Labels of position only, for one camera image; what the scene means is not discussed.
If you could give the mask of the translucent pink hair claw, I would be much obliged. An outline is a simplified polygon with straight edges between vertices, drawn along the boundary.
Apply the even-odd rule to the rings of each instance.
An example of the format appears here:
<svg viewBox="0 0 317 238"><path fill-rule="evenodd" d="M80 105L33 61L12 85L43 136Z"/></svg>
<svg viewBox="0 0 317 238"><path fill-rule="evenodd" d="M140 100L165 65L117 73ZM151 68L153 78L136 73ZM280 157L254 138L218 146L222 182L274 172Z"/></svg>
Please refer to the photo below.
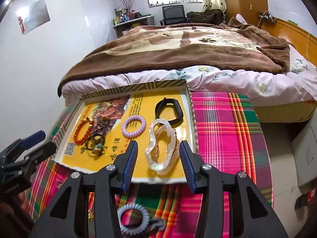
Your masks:
<svg viewBox="0 0 317 238"><path fill-rule="evenodd" d="M179 157L179 141L169 121L159 118L150 124L145 157L149 169L157 175L164 176L172 171Z"/></svg>

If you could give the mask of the striped yellow cardboard tray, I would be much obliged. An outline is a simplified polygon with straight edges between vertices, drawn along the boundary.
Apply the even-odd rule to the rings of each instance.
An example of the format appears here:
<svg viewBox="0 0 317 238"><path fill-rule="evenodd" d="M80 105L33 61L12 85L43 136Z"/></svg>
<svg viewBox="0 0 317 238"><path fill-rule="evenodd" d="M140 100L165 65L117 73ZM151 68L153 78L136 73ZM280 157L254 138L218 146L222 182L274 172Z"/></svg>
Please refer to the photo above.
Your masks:
<svg viewBox="0 0 317 238"><path fill-rule="evenodd" d="M164 97L177 99L183 110L183 122L173 126L179 141L187 141L197 152L195 114L186 80L169 80L121 86L86 93L69 106L69 114L60 127L54 142L54 161L81 173L94 173L113 163L126 151L130 138L123 131L132 133L141 127L138 120L125 125L125 121L139 115L146 121L146 128L135 138L138 156L132 181L148 184L173 184L185 182L180 160L172 171L159 176L151 171L145 157L149 144L149 127L155 120L155 106Z"/></svg>

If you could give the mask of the colourful plaid tablecloth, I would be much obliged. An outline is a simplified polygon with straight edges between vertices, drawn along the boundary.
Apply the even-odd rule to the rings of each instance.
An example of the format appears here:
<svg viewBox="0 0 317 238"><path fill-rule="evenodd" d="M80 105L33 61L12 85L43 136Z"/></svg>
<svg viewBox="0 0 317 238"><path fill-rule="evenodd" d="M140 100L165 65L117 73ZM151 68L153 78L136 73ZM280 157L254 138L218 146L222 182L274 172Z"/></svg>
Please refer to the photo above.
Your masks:
<svg viewBox="0 0 317 238"><path fill-rule="evenodd" d="M224 173L246 172L273 203L269 154L250 100L224 92L197 92L192 94L192 100L202 159ZM70 173L70 169L51 159L38 166L22 204L32 220L40 217ZM195 236L202 197L194 195L186 184L135 184L128 194L116 196L119 207L132 202L144 206L151 216L165 220L165 229L156 231L154 237Z"/></svg>

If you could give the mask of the black wristband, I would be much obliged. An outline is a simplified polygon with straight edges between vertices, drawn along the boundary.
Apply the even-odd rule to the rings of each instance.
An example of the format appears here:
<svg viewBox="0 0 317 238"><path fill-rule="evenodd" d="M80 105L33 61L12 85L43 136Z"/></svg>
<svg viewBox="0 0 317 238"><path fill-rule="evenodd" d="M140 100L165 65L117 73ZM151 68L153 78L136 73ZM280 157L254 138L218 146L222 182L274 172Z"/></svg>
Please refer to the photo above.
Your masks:
<svg viewBox="0 0 317 238"><path fill-rule="evenodd" d="M177 126L183 122L184 114L177 99L164 97L155 106L155 119L165 119L171 126Z"/></svg>

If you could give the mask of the desk with clutter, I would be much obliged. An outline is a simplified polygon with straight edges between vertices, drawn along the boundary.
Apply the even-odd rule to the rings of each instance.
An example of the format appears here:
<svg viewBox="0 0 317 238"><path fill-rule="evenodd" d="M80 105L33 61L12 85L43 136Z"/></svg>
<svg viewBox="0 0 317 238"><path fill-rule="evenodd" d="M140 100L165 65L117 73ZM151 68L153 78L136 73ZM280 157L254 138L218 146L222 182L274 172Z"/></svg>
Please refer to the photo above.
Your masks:
<svg viewBox="0 0 317 238"><path fill-rule="evenodd" d="M151 14L142 15L140 12L127 11L126 9L115 9L115 18L113 18L113 28L116 37L120 38L129 30L137 26L155 25L154 16Z"/></svg>

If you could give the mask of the brown paw print blanket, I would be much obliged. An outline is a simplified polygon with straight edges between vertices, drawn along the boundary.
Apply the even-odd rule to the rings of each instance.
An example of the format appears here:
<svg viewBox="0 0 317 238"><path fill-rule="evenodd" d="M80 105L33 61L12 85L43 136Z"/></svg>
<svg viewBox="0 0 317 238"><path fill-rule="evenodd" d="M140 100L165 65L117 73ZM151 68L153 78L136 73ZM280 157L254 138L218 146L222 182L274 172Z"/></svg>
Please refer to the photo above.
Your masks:
<svg viewBox="0 0 317 238"><path fill-rule="evenodd" d="M169 26L138 26L109 42L73 66L60 81L70 82L145 70L173 70L196 65L221 70L249 70L272 74L290 70L290 49L254 25L184 23Z"/></svg>

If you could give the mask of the black office chair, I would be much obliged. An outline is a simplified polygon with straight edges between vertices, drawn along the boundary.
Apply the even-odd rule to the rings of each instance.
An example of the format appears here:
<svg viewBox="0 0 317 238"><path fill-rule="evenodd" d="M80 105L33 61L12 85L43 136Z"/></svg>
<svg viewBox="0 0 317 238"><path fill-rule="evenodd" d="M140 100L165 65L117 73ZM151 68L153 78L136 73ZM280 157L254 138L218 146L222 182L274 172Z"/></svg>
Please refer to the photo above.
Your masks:
<svg viewBox="0 0 317 238"><path fill-rule="evenodd" d="M161 26L187 23L183 5L168 5L162 7L163 19Z"/></svg>

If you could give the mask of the wooden headboard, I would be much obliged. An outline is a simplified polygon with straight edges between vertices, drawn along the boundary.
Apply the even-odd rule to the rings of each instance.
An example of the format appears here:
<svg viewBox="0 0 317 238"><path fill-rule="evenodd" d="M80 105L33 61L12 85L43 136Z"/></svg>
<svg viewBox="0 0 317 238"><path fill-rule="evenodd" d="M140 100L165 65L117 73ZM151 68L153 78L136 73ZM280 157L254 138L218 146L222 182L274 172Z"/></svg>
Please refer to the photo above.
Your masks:
<svg viewBox="0 0 317 238"><path fill-rule="evenodd" d="M287 40L305 59L316 66L317 40L314 35L281 19L277 19L275 23L262 20L261 29L272 36Z"/></svg>

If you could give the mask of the wall poster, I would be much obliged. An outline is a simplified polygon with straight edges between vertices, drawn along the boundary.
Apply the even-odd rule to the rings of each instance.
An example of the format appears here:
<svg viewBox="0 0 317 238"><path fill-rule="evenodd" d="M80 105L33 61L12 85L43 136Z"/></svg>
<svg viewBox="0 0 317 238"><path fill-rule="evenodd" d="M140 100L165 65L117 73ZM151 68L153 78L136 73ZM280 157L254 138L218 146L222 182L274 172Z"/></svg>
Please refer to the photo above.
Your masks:
<svg viewBox="0 0 317 238"><path fill-rule="evenodd" d="M31 5L19 8L16 15L23 35L50 21L45 0L38 0Z"/></svg>

